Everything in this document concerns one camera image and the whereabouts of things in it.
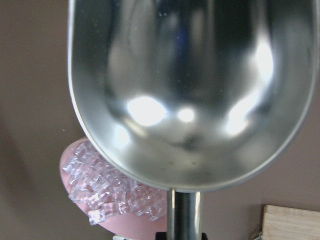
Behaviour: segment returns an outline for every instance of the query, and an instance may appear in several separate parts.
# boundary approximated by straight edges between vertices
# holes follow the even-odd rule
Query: scoop handle
[[[155,240],[167,240],[167,233],[166,232],[157,232],[155,234]],[[208,237],[205,233],[202,233],[201,240],[208,240]]]
[[[167,193],[167,240],[202,240],[203,194]]]

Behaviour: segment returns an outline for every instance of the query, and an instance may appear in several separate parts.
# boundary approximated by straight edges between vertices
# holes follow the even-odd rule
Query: ice
[[[106,221],[106,215],[102,208],[88,211],[90,225],[96,225]]]
[[[113,167],[89,141],[81,143],[62,168],[70,175],[69,198],[87,204],[91,225],[114,215],[145,214],[155,221],[167,214],[166,191],[146,186]]]

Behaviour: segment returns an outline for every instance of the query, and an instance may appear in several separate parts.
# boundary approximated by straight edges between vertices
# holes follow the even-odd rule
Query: stainless steel scoop
[[[169,239],[199,239],[200,192],[258,174],[301,125],[318,77],[319,1],[69,3],[82,128],[119,170],[170,190]]]

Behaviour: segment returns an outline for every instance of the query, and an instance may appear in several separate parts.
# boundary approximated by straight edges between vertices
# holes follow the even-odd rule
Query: metal rod
[[[201,192],[182,193],[171,189],[167,197],[167,240],[201,240]]]

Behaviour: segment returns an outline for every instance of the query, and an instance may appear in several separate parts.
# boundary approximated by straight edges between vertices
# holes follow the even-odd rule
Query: black base
[[[155,240],[167,240],[166,232],[157,232],[155,234]],[[201,240],[208,240],[208,237],[205,233],[202,233]]]

